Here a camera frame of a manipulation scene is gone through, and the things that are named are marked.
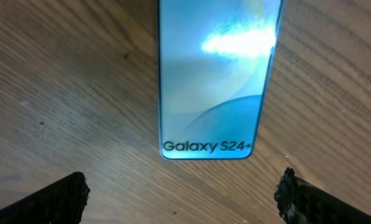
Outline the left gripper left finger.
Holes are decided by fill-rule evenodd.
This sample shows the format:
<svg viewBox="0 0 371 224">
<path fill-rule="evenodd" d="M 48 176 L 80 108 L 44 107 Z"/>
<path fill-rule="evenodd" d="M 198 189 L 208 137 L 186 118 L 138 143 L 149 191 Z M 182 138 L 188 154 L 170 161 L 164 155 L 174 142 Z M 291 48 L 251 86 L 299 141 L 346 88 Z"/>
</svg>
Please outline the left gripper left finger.
<svg viewBox="0 0 371 224">
<path fill-rule="evenodd" d="M 79 224 L 90 189 L 82 172 L 74 172 L 0 209 L 0 224 Z"/>
</svg>

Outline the blue Samsung Galaxy smartphone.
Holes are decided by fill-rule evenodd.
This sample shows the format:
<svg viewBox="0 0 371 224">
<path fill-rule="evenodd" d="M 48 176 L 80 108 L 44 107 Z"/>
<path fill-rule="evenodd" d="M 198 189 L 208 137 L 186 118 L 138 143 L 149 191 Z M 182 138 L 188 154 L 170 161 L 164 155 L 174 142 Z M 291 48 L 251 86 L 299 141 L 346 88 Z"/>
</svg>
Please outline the blue Samsung Galaxy smartphone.
<svg viewBox="0 0 371 224">
<path fill-rule="evenodd" d="M 159 0 L 163 158 L 253 153 L 283 8 L 283 0 Z"/>
</svg>

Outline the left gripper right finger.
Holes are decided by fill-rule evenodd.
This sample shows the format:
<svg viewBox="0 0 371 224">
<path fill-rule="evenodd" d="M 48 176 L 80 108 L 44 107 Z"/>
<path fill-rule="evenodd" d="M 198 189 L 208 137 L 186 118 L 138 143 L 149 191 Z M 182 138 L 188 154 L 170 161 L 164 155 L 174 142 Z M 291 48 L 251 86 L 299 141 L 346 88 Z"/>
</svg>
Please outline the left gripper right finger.
<svg viewBox="0 0 371 224">
<path fill-rule="evenodd" d="M 287 168 L 274 200 L 286 224 L 371 224 L 371 216 L 295 176 Z"/>
</svg>

